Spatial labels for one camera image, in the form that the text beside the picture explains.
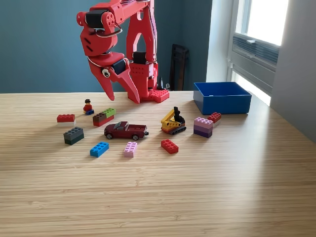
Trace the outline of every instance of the red toy car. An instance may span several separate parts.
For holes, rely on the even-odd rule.
[[[146,125],[131,125],[128,122],[119,122],[110,124],[104,129],[104,136],[108,139],[112,138],[132,138],[138,140],[149,135]]]

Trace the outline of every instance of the purple lego brick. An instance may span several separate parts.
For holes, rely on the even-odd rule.
[[[194,125],[193,129],[197,130],[197,131],[200,131],[200,132],[204,132],[204,133],[210,133],[210,132],[213,131],[213,127],[205,128],[205,127],[201,127],[201,126],[198,126],[198,125]]]
[[[194,120],[194,125],[210,129],[213,127],[213,121],[198,117]]]
[[[124,150],[125,157],[134,157],[134,154],[137,149],[137,142],[129,142]]]
[[[211,137],[213,135],[213,132],[205,133],[205,132],[201,132],[201,131],[198,131],[198,130],[193,130],[193,133],[196,134],[196,135],[202,136],[202,137],[206,137],[206,138],[209,138],[209,137]]]

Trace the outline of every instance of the yellow toy excavator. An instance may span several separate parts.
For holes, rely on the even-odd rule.
[[[184,118],[180,116],[178,107],[174,107],[173,110],[161,120],[161,124],[162,131],[171,135],[183,132],[187,129],[187,127],[185,127],[186,122]]]

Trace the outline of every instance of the teal wall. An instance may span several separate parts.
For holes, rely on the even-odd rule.
[[[0,93],[102,91],[90,72],[76,15],[100,0],[0,2]],[[169,81],[173,43],[190,50],[185,89],[205,81],[210,0],[156,0],[159,75]],[[125,52],[128,22],[113,51]],[[143,40],[139,50],[145,49]],[[114,84],[114,90],[122,90]]]

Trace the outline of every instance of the blue lego brick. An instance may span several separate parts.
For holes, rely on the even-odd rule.
[[[109,143],[107,142],[100,142],[94,148],[90,150],[90,155],[92,157],[100,157],[104,152],[109,149]]]
[[[91,114],[94,114],[94,110],[89,110],[89,111],[85,112],[85,115],[91,115]]]
[[[203,115],[247,114],[251,94],[236,82],[196,82],[193,99]]]

